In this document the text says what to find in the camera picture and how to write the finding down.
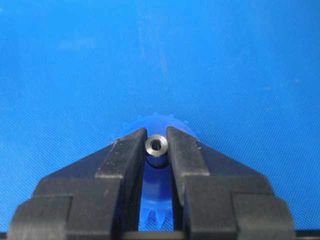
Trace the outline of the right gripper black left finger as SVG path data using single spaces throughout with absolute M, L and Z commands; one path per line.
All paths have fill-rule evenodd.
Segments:
M 42 178 L 10 223 L 11 240 L 112 240 L 139 225 L 147 130 Z

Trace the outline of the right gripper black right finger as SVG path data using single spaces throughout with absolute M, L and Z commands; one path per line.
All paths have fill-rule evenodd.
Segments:
M 176 225 L 189 240 L 293 240 L 293 218 L 268 179 L 175 127 L 166 130 Z

